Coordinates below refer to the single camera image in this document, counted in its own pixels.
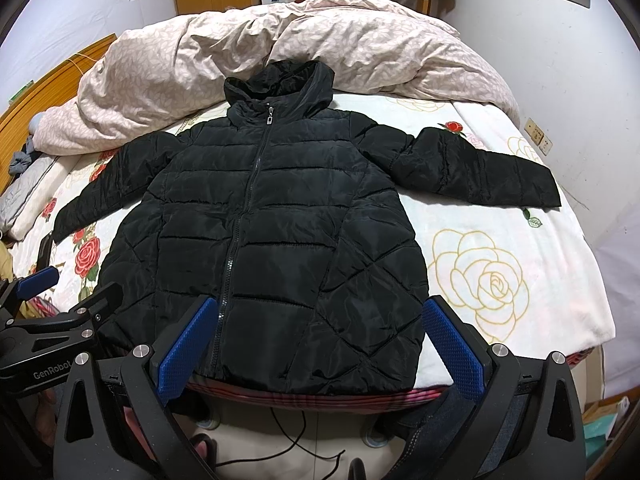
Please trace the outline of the pink crumpled duvet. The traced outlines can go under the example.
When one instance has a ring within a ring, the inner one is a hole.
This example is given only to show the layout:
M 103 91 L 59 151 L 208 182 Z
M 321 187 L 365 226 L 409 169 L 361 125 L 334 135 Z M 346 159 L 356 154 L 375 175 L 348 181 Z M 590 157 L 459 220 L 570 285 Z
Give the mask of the pink crumpled duvet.
M 52 156 L 119 148 L 224 99 L 224 81 L 266 64 L 319 60 L 341 92 L 489 103 L 518 120 L 498 72 L 457 29 L 390 0 L 305 0 L 180 15 L 123 32 L 46 110 L 35 148 Z

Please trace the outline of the wall power socket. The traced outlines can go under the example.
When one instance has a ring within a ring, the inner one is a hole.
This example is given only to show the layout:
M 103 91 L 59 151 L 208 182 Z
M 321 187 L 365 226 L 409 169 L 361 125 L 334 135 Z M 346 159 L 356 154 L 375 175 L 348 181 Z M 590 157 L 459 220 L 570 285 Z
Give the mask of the wall power socket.
M 539 148 L 539 151 L 541 151 L 544 156 L 548 156 L 553 148 L 553 143 L 544 133 L 544 130 L 542 130 L 532 118 L 526 120 L 524 130 L 529 135 L 530 140 Z

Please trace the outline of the grey white pillow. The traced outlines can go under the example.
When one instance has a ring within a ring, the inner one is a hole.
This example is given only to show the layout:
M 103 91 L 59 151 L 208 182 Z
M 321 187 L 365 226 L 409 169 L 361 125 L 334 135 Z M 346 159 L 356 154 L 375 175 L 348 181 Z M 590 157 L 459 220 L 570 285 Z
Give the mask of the grey white pillow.
M 1 195 L 1 236 L 22 240 L 79 159 L 42 155 L 10 184 Z

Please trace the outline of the black puffer jacket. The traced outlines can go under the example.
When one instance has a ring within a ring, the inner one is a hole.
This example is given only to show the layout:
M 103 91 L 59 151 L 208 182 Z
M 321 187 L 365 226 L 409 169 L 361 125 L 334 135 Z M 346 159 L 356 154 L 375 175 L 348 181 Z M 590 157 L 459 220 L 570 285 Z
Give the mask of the black puffer jacket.
M 98 275 L 122 286 L 108 348 L 219 306 L 198 374 L 250 390 L 391 394 L 416 381 L 427 270 L 400 190 L 560 206 L 550 170 L 332 107 L 334 73 L 280 61 L 228 78 L 224 117 L 140 136 L 56 215 L 53 238 L 125 211 Z

